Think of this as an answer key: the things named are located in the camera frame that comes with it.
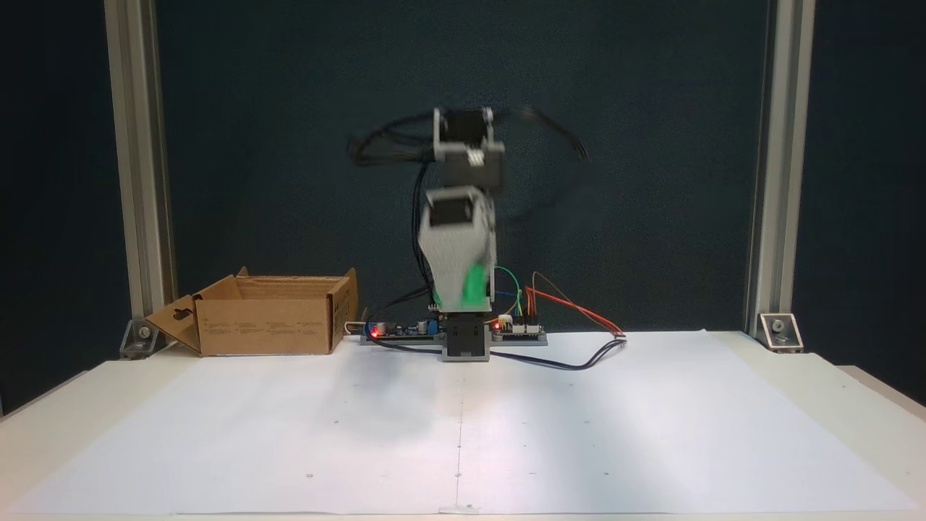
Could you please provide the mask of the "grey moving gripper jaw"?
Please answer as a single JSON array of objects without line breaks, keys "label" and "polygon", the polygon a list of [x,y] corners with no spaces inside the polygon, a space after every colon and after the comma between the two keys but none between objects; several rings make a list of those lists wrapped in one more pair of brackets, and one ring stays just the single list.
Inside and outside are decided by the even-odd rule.
[{"label": "grey moving gripper jaw", "polygon": [[486,229],[425,229],[420,232],[420,248],[431,270],[440,310],[487,309]]}]

